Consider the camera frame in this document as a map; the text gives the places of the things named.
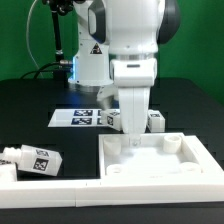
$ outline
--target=white cable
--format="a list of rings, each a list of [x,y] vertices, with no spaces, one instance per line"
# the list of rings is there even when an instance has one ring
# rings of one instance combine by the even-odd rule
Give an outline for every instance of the white cable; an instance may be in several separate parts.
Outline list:
[[[29,14],[28,14],[27,23],[26,23],[26,46],[27,46],[28,53],[29,53],[33,63],[35,64],[36,68],[39,69],[39,66],[38,66],[38,64],[37,64],[36,60],[34,59],[33,54],[31,52],[30,40],[29,40],[29,36],[30,36],[30,20],[31,20],[32,13],[33,13],[33,10],[34,10],[37,2],[38,2],[38,0],[34,0],[33,4],[30,7]]]

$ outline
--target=black cable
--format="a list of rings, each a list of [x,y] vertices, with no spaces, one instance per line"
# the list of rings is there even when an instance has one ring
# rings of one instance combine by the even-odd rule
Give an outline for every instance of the black cable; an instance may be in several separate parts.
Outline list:
[[[53,72],[54,70],[43,70],[43,71],[41,71],[41,72]],[[37,72],[37,70],[36,71],[30,71],[30,72],[27,72],[27,73],[25,73],[24,75],[22,75],[21,77],[20,77],[20,79],[24,79],[26,76],[28,76],[28,75],[30,75],[30,74],[33,74],[33,73],[36,73]]]
[[[54,66],[54,65],[60,65],[60,62],[52,62],[52,63],[48,63],[44,66],[42,66],[39,70],[36,71],[35,75],[34,75],[34,79],[37,79],[38,75],[42,72],[42,70],[44,70],[45,68]]]

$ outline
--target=black tabletop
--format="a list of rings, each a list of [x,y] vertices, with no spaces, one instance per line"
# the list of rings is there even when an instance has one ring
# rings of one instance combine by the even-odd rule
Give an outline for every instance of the black tabletop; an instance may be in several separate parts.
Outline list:
[[[65,89],[61,82],[0,82],[0,151],[27,144],[56,150],[63,157],[57,177],[19,171],[19,181],[99,177],[98,135],[119,132],[106,127],[47,127],[54,110],[62,108],[99,107],[96,94]],[[196,135],[224,168],[222,105],[189,80],[164,78],[151,90],[150,108],[166,118],[166,132]],[[223,218],[222,202],[0,210],[4,223],[222,223]]]

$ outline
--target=green wall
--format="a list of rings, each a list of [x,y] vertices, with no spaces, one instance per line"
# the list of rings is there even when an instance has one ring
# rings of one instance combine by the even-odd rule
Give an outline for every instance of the green wall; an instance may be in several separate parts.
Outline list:
[[[224,105],[224,1],[178,0],[181,27],[160,46],[160,77],[191,79]],[[2,1],[0,7],[0,80],[35,70],[26,49],[26,21],[33,0]],[[75,12],[60,18],[65,57],[77,51]],[[30,44],[39,65],[54,61],[54,36],[48,6],[39,1],[31,19]]]

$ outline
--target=warning label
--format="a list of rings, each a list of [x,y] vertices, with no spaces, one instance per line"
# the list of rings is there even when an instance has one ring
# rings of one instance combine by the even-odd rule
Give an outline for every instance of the warning label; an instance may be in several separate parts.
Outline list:
[[[102,54],[99,45],[96,43],[90,54]]]

